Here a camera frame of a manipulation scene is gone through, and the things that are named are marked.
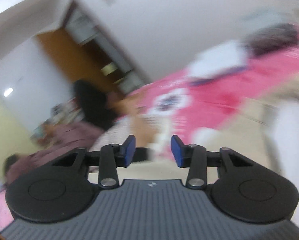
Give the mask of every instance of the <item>metal screw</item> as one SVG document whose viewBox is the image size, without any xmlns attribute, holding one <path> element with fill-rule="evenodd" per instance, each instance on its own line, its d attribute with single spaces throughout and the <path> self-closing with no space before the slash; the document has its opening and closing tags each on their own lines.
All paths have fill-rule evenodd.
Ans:
<svg viewBox="0 0 299 240">
<path fill-rule="evenodd" d="M 188 182 L 192 187 L 202 187 L 205 181 L 202 179 L 190 179 Z"/>
<path fill-rule="evenodd" d="M 100 181 L 100 183 L 104 186 L 104 187 L 113 187 L 116 184 L 116 180 L 112 179 L 112 178 L 106 178 L 106 179 L 102 179 Z"/>
</svg>

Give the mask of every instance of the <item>white logo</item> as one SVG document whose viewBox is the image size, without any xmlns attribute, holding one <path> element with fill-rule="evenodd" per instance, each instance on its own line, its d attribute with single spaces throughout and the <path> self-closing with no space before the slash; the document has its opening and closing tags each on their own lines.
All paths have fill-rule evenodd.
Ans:
<svg viewBox="0 0 299 240">
<path fill-rule="evenodd" d="M 155 182 L 151 182 L 151 183 L 149 183 L 147 185 L 149 185 L 150 187 L 155 187 L 157 184 Z"/>
</svg>

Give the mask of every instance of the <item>mauve shirt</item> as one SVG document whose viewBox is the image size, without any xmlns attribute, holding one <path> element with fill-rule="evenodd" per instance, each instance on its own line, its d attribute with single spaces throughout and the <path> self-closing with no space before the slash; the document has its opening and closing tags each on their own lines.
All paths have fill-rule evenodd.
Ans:
<svg viewBox="0 0 299 240">
<path fill-rule="evenodd" d="M 54 133 L 57 144 L 46 150 L 21 157 L 10 166 L 5 176 L 7 184 L 11 184 L 20 175 L 28 173 L 77 147 L 86 147 L 89 150 L 103 133 L 103 129 L 83 121 L 58 125 Z"/>
</svg>

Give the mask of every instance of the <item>light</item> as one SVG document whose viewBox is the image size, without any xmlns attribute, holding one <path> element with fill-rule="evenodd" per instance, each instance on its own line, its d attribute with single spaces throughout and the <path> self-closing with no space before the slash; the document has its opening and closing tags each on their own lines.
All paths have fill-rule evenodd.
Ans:
<svg viewBox="0 0 299 240">
<path fill-rule="evenodd" d="M 8 88 L 5 92 L 4 92 L 4 97 L 8 97 L 10 93 L 13 92 L 12 88 Z"/>
</svg>

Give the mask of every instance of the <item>pink cloth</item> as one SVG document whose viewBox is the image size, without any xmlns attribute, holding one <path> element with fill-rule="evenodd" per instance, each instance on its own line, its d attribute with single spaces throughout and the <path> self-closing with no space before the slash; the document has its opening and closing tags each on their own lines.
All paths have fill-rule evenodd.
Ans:
<svg viewBox="0 0 299 240">
<path fill-rule="evenodd" d="M 103 133 L 101 128 L 86 122 L 57 126 L 54 134 L 58 141 L 57 145 L 20 158 L 9 168 L 6 174 L 7 184 L 11 184 L 20 175 L 28 173 L 77 147 L 89 149 Z"/>
<path fill-rule="evenodd" d="M 13 222 L 13 217 L 5 201 L 6 190 L 0 192 L 0 231 Z"/>
<path fill-rule="evenodd" d="M 202 127 L 217 129 L 238 112 L 246 98 L 257 98 L 299 73 L 299 47 L 252 59 L 248 70 L 200 86 L 190 86 L 187 71 L 185 68 L 139 89 L 146 90 L 142 102 L 146 112 L 170 116 L 173 134 L 179 135 L 186 144 L 191 143 L 193 134 Z M 172 101 L 175 95 L 178 105 L 160 110 L 160 101 Z M 163 155 L 173 158 L 169 148 Z"/>
</svg>

